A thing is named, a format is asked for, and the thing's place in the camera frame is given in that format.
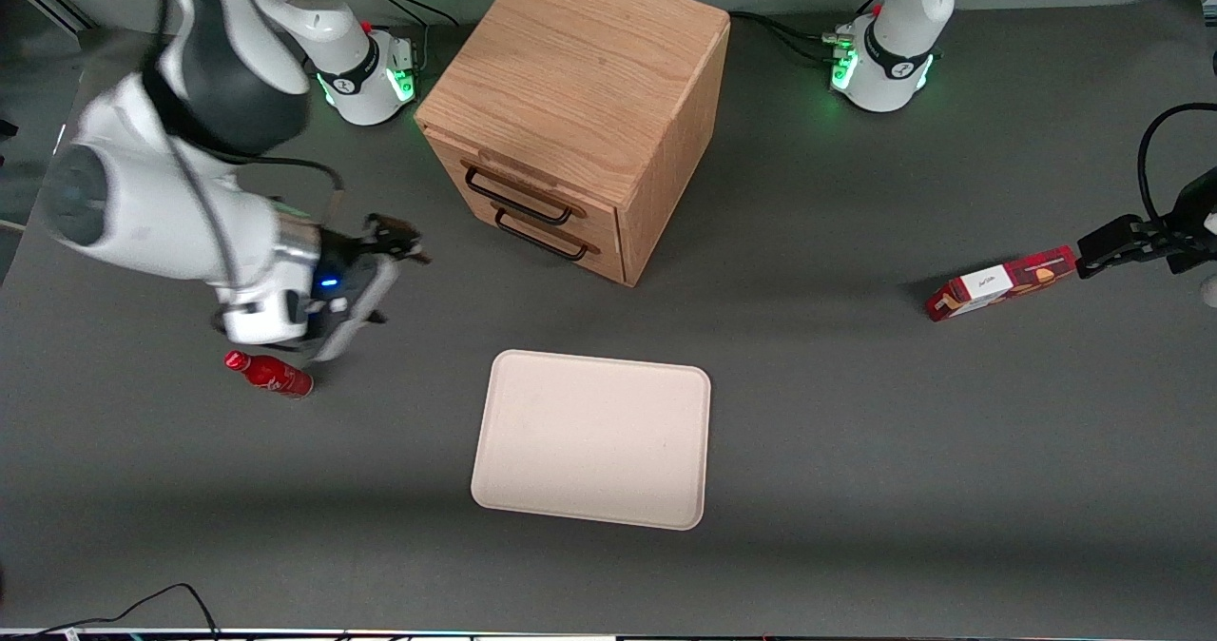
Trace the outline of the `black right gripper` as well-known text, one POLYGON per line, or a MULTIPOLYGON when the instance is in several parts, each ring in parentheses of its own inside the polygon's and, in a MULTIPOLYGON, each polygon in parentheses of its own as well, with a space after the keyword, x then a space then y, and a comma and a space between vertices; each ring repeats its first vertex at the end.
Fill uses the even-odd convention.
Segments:
POLYGON ((323 235, 303 342, 326 339, 341 324, 357 317, 357 302, 378 280, 378 254, 391 255, 396 262, 430 264, 432 259, 417 238, 420 232, 411 223, 385 215, 368 217, 364 238, 323 235))

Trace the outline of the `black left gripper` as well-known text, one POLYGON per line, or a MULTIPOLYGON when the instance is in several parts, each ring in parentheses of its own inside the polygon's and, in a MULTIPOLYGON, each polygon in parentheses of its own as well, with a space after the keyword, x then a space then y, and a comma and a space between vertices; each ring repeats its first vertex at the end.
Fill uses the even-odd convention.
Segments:
POLYGON ((1216 260, 1216 168, 1184 186, 1174 208, 1157 224, 1123 215, 1078 241, 1078 279, 1090 280, 1131 262, 1150 262, 1166 255, 1170 272, 1183 274, 1216 260))

